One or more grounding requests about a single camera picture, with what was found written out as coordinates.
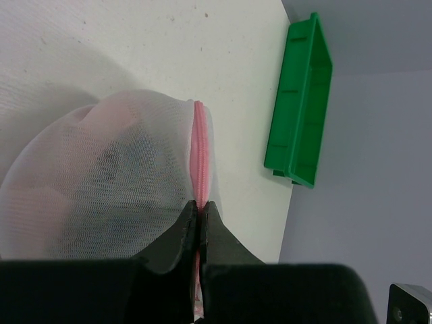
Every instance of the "white mesh bag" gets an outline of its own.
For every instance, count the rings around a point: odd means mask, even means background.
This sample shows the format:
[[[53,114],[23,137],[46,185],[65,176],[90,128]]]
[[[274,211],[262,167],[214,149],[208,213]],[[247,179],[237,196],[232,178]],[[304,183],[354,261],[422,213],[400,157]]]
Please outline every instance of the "white mesh bag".
[[[215,178],[209,112],[147,90],[114,94],[45,128],[0,187],[2,259],[130,257]]]

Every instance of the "gray wall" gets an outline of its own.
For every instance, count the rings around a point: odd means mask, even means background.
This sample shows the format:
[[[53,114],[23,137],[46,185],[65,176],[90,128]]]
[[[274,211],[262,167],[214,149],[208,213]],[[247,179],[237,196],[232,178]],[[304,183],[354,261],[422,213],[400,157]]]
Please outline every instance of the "gray wall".
[[[294,187],[280,261],[351,266],[385,323],[392,282],[432,290],[432,1],[286,2],[294,19],[320,13],[335,77],[317,185]]]

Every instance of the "green tray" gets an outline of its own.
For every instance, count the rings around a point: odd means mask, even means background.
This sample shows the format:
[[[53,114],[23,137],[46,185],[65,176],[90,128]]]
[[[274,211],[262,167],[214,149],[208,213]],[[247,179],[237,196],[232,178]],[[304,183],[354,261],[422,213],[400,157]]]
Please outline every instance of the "green tray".
[[[264,166],[315,185],[332,63],[317,13],[288,30]]]

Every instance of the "green bin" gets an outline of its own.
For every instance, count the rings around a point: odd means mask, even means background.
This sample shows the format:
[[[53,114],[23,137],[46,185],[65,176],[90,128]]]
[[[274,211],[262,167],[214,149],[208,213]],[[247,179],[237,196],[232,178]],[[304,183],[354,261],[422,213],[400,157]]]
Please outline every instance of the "green bin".
[[[264,166],[315,185],[333,65],[317,13],[288,30]]]

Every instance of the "green container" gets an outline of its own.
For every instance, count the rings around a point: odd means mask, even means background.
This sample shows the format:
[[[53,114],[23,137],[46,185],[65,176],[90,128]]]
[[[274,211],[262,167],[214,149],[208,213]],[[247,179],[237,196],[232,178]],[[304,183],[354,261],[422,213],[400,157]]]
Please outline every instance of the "green container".
[[[332,63],[317,13],[288,30],[264,166],[315,185]]]

